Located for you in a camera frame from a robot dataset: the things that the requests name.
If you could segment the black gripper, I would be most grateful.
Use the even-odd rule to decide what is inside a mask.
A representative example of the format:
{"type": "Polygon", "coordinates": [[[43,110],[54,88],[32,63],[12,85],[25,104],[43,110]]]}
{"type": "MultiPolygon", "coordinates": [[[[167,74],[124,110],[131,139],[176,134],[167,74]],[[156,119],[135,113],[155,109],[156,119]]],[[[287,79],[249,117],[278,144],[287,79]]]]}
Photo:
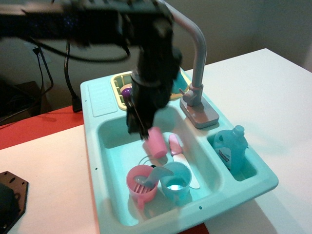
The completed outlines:
{"type": "Polygon", "coordinates": [[[139,133],[142,140],[149,138],[148,130],[153,127],[155,114],[169,102],[173,80],[171,78],[145,81],[138,73],[131,73],[131,100],[127,107],[126,124],[128,133],[139,133]]]}

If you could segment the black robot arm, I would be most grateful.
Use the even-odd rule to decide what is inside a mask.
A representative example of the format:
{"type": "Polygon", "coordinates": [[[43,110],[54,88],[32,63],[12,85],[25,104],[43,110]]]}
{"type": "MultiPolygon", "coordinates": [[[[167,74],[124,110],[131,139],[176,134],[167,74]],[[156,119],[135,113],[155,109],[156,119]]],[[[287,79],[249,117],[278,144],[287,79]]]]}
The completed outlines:
{"type": "Polygon", "coordinates": [[[149,137],[154,117],[170,100],[182,54],[173,47],[174,16],[158,0],[68,0],[63,3],[0,7],[0,35],[42,46],[43,40],[68,40],[82,47],[116,45],[125,55],[107,58],[124,61],[129,47],[140,49],[131,73],[132,91],[125,99],[128,132],[149,137]]]}

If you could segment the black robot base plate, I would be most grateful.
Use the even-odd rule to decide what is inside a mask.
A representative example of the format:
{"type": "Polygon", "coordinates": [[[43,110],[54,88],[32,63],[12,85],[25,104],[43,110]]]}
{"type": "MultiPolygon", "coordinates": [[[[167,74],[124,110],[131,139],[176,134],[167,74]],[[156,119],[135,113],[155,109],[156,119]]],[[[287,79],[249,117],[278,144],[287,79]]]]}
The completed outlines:
{"type": "Polygon", "coordinates": [[[28,181],[5,171],[0,174],[0,232],[8,233],[26,211],[28,181]]]}

